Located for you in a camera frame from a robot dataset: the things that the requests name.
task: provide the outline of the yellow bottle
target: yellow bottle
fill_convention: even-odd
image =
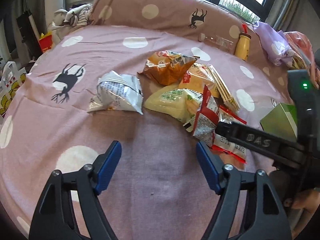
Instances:
[[[245,61],[248,59],[251,36],[247,33],[240,33],[235,55]]]

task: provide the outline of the purple cloth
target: purple cloth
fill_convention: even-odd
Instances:
[[[275,65],[282,63],[292,66],[294,51],[284,38],[283,32],[278,33],[267,23],[255,22],[254,31],[258,34],[261,46],[268,54],[269,60]]]

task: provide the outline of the orange snack bag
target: orange snack bag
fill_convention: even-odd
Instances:
[[[158,51],[147,59],[142,73],[160,85],[169,86],[181,79],[198,59],[170,50]]]

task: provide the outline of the nutrition label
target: nutrition label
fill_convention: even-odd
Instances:
[[[214,100],[213,96],[210,96],[207,108],[214,111],[216,114],[218,113],[218,106],[216,104],[216,101]]]
[[[212,146],[212,132],[216,128],[216,125],[210,121],[208,117],[203,114],[199,114],[196,129],[193,136],[204,141],[209,147]]]

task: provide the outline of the metal screw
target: metal screw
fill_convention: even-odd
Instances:
[[[287,198],[287,199],[283,202],[283,205],[284,205],[285,207],[290,207],[291,204],[292,204],[292,201],[293,201],[292,198]]]
[[[231,164],[226,164],[224,165],[225,170],[227,171],[232,171],[233,170],[233,166]]]
[[[52,176],[58,176],[60,174],[60,171],[59,170],[55,170],[52,172]]]
[[[89,171],[92,169],[92,165],[91,164],[86,164],[85,166],[83,166],[83,168],[86,170],[86,171]]]
[[[266,172],[264,170],[258,170],[258,174],[260,176],[264,176],[264,175],[266,175]]]

